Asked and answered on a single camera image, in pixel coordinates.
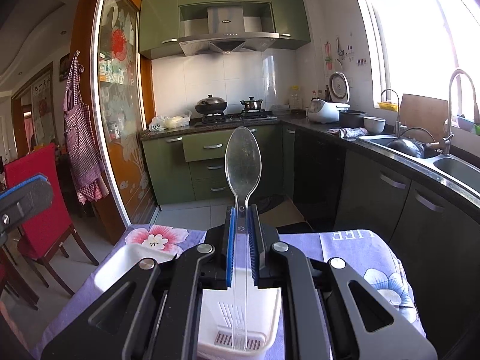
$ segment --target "gas stove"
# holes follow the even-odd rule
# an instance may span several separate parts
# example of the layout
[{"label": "gas stove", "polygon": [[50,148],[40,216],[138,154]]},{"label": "gas stove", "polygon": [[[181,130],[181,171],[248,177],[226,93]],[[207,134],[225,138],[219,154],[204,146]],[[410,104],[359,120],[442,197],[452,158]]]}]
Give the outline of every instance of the gas stove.
[{"label": "gas stove", "polygon": [[272,111],[266,111],[265,109],[256,111],[242,111],[239,114],[225,115],[222,113],[216,115],[205,115],[201,122],[195,123],[195,126],[214,126],[218,124],[226,124],[251,119],[277,120],[277,117],[272,113]]}]

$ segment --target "window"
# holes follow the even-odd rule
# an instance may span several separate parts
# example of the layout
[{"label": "window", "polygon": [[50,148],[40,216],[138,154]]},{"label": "window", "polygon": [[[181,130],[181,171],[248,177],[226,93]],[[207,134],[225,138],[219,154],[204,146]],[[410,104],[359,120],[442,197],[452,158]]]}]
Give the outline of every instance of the window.
[{"label": "window", "polygon": [[[448,99],[450,76],[460,67],[480,91],[480,25],[461,0],[366,1],[378,29],[382,89],[392,88],[400,98],[413,93]],[[455,80],[452,101],[453,115],[473,120],[473,94],[465,76]]]}]

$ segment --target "rice cooker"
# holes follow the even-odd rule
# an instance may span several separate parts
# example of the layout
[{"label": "rice cooker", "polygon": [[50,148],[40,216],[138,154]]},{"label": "rice cooker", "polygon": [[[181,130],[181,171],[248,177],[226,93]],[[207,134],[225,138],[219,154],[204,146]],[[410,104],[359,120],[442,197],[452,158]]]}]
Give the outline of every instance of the rice cooker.
[{"label": "rice cooker", "polygon": [[338,122],[338,112],[349,109],[350,89],[345,74],[334,72],[328,79],[332,103],[325,100],[312,100],[308,109],[308,120],[318,123]]}]

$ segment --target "range hood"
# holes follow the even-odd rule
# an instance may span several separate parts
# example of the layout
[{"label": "range hood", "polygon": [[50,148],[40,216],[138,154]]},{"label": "range hood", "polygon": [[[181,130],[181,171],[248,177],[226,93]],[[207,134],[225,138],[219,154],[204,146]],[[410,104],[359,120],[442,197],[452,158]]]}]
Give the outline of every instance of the range hood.
[{"label": "range hood", "polygon": [[179,38],[186,56],[207,51],[230,54],[234,51],[265,51],[279,34],[275,32],[246,32],[241,5],[208,7],[208,34]]}]

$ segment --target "drawer handle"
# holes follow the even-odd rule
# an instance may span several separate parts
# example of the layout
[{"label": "drawer handle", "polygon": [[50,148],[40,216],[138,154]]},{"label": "drawer handle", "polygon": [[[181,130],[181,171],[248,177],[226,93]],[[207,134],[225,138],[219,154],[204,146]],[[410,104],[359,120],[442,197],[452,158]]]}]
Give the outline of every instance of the drawer handle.
[{"label": "drawer handle", "polygon": [[421,204],[423,204],[429,210],[432,210],[432,211],[435,211],[435,212],[443,212],[443,210],[445,209],[441,206],[437,206],[436,204],[433,204],[431,201],[424,198],[418,192],[415,194],[415,199],[417,199]]},{"label": "drawer handle", "polygon": [[163,40],[163,41],[162,41],[162,43],[161,43],[161,44],[170,43],[170,42],[176,42],[176,41],[177,41],[177,39],[175,39],[175,38],[172,38],[172,39],[165,39],[165,40]]},{"label": "drawer handle", "polygon": [[216,145],[204,145],[204,149],[218,149],[219,147],[222,147],[223,143],[218,143]]},{"label": "drawer handle", "polygon": [[380,174],[380,180],[385,181],[385,183],[391,185],[394,188],[398,188],[399,190],[404,190],[407,186],[406,184],[399,183],[397,181],[392,180],[390,177],[387,177],[383,173]]}]

